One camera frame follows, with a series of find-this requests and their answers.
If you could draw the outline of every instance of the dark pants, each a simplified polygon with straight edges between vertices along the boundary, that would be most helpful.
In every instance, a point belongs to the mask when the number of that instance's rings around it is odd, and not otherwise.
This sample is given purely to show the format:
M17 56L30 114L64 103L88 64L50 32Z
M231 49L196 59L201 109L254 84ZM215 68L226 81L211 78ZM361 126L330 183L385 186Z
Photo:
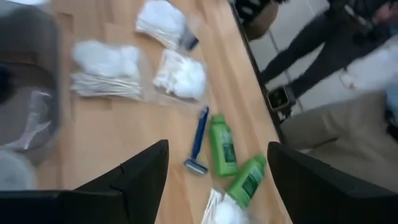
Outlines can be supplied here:
M318 15L300 31L289 47L280 52L261 72L261 83L266 84L298 59L324 44L311 66L289 84L298 98L333 72L347 67L353 60L367 55L388 39L385 36L379 40L366 40L358 44L353 41L356 32L354 22L338 16L328 18L324 14Z

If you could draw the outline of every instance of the wooden table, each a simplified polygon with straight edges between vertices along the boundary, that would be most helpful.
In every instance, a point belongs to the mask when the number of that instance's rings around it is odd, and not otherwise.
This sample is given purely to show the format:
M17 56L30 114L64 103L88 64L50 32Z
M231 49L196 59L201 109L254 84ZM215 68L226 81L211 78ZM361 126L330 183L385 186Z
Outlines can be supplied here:
M116 167L160 139L170 143L169 173L156 223L200 223L212 186L226 187L231 179L187 172L197 116L173 107L124 100L83 99L69 94L70 58L75 42L98 39L142 48L156 70L163 47L134 32L143 0L54 0L53 9L63 30L63 126L58 154L39 170L43 189L74 189ZM210 82L212 114L223 113L233 130L238 162L278 141L257 84L254 70L226 0L172 0L184 14L203 23L193 56L204 61ZM212 171L208 137L199 160ZM260 223L290 223L269 168L250 205Z

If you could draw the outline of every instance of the bottle cap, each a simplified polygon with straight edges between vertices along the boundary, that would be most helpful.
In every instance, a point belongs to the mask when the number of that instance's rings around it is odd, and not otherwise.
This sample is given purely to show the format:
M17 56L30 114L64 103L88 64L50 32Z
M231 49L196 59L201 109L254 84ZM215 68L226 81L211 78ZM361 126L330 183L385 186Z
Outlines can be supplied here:
M211 117L212 123L225 123L224 115L223 114L216 114Z
M267 159L262 154L256 155L254 159L263 166L267 164Z

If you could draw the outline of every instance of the gray bin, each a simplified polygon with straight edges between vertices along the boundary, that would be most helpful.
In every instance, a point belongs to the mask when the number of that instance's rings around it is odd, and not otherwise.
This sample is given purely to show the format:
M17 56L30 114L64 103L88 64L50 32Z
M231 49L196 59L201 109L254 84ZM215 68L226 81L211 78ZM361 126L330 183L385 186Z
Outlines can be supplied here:
M50 14L34 6L0 0L0 66L12 73L12 91L0 103L0 146L23 134L30 93L49 93L52 97L41 112L50 125L27 149L13 149L36 166L54 149L60 127L59 37Z

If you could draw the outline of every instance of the dark clothing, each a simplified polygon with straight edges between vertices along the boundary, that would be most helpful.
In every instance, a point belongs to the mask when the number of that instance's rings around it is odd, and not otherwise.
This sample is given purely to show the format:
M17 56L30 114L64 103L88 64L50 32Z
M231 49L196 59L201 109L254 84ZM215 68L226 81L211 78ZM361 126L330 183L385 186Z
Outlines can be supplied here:
M309 68L289 84L293 94L298 98L333 72L372 52L389 38L389 35L385 35L377 40L365 40L358 44L353 41L356 33L353 21L342 16L329 18L324 13L319 14L300 31L287 49L281 51L270 62L261 72L259 79L266 84L298 59L324 44Z
M236 0L235 8L240 22L243 27L246 28L271 2L281 4L286 1L287 0L257 0L257 2L253 2L250 0Z
M330 5L347 4L358 15L370 19L382 5L391 0L328 0L328 2Z

